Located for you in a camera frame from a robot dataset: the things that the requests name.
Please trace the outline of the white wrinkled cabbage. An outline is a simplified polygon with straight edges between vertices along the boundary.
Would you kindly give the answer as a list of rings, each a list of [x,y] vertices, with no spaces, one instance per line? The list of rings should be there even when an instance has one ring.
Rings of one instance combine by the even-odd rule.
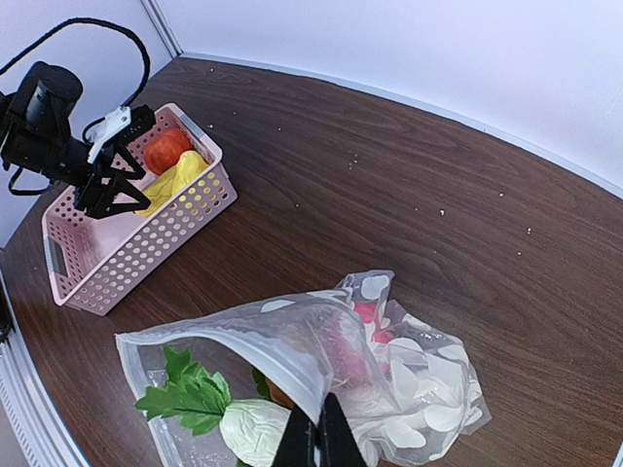
[[[227,448],[248,466],[271,466],[291,411],[267,399],[235,399],[224,377],[209,373],[188,349],[164,347],[166,380],[148,386],[135,407],[146,419],[176,418],[200,437],[220,431]]]

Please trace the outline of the red apple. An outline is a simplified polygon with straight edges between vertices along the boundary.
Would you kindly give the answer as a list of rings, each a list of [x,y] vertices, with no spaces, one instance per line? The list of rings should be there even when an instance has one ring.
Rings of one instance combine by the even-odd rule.
[[[335,340],[331,349],[337,364],[335,380],[348,389],[367,385],[372,374],[387,372],[386,346],[396,336],[389,330],[384,317],[385,306],[379,302],[355,300],[352,311],[341,314],[330,336]]]

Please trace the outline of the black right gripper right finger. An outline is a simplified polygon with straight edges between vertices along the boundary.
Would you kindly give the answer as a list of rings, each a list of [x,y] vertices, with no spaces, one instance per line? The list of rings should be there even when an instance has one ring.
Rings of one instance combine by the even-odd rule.
[[[366,467],[337,396],[329,393],[318,421],[321,467]]]

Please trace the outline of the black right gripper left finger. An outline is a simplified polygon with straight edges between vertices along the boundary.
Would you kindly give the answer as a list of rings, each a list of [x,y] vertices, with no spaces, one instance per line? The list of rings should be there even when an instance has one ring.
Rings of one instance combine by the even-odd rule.
[[[272,466],[313,467],[314,453],[315,425],[300,408],[294,408],[288,417]]]

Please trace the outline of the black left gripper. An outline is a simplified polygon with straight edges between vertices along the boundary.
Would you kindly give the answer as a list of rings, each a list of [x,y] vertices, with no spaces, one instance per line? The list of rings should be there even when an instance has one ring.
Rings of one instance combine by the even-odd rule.
[[[105,147],[94,163],[88,162],[89,147],[70,140],[53,153],[48,178],[75,188],[75,206],[88,217],[108,218],[147,209],[151,201],[130,181],[141,180],[146,171],[123,144]],[[119,157],[125,164],[115,163]]]

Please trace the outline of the clear zip top bag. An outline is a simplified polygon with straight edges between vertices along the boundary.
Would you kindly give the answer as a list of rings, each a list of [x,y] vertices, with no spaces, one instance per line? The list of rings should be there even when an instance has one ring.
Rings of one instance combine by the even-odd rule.
[[[334,394],[366,463],[421,466],[490,420],[462,341],[393,300],[389,270],[116,338],[166,466],[267,466],[293,409]]]

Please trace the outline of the orange pumpkin with leaf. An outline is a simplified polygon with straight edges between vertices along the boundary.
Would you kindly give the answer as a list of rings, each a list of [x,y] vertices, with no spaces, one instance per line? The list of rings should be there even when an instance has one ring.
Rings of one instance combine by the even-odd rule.
[[[167,130],[147,145],[143,153],[145,165],[150,172],[162,175],[178,163],[184,152],[193,149],[181,129]]]

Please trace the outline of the brown potato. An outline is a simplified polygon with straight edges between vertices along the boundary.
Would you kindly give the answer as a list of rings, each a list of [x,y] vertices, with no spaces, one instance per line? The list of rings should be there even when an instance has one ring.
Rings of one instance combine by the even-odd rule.
[[[288,410],[292,410],[294,408],[294,402],[270,379],[266,379],[266,384],[269,389],[270,398],[274,403]]]

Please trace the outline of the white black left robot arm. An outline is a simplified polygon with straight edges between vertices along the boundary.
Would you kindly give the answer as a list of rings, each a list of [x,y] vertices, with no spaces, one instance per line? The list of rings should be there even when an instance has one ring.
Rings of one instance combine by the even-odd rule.
[[[71,71],[43,61],[35,62],[14,93],[1,96],[1,159],[3,167],[16,165],[9,191],[28,169],[51,183],[74,188],[74,208],[93,219],[145,210],[150,200],[132,182],[146,170],[132,156],[128,144],[156,124],[147,105],[120,106],[92,128],[87,143],[72,136],[69,116],[83,92]]]

